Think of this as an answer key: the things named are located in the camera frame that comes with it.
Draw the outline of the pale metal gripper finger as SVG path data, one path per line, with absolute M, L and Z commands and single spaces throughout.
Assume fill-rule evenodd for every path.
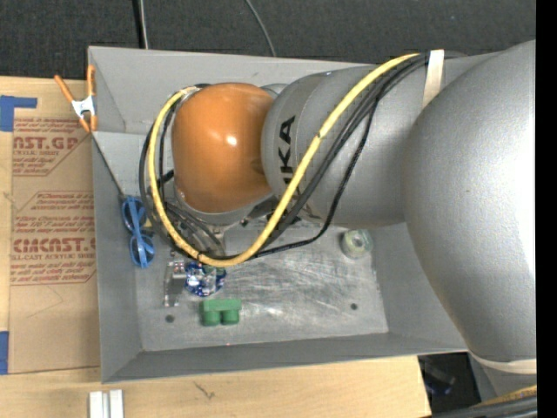
M 185 263 L 175 260 L 167 264 L 164 273 L 164 306 L 175 307 L 184 290 Z

